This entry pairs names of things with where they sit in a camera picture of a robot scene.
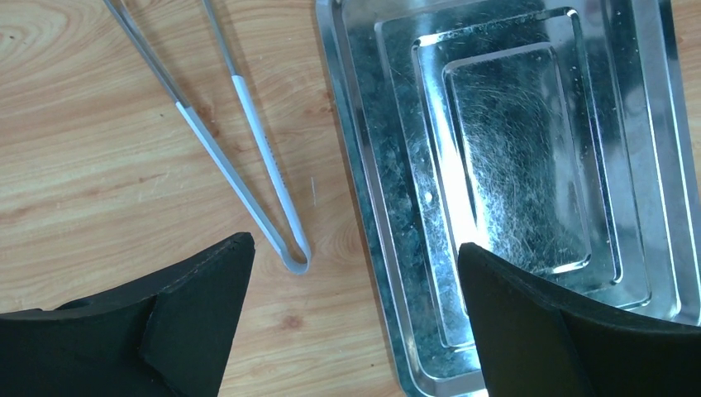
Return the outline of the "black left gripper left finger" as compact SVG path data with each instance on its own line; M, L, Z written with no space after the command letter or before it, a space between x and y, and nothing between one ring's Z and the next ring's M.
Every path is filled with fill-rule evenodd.
M218 395L254 257L238 232L55 309L3 313L2 395Z

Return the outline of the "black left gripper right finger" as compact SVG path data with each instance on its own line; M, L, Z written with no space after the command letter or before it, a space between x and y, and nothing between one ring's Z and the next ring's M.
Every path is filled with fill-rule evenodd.
M698 327L600 303L474 243L457 269L489 395L699 395Z

